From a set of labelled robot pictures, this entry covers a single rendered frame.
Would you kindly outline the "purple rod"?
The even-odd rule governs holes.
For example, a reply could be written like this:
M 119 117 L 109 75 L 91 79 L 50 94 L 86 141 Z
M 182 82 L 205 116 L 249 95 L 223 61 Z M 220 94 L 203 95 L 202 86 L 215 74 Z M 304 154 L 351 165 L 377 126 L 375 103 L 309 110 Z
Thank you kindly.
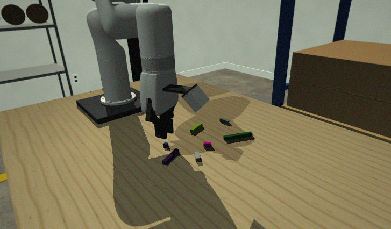
M 174 149 L 166 158 L 162 160 L 163 165 L 167 165 L 172 159 L 179 154 L 179 149 Z

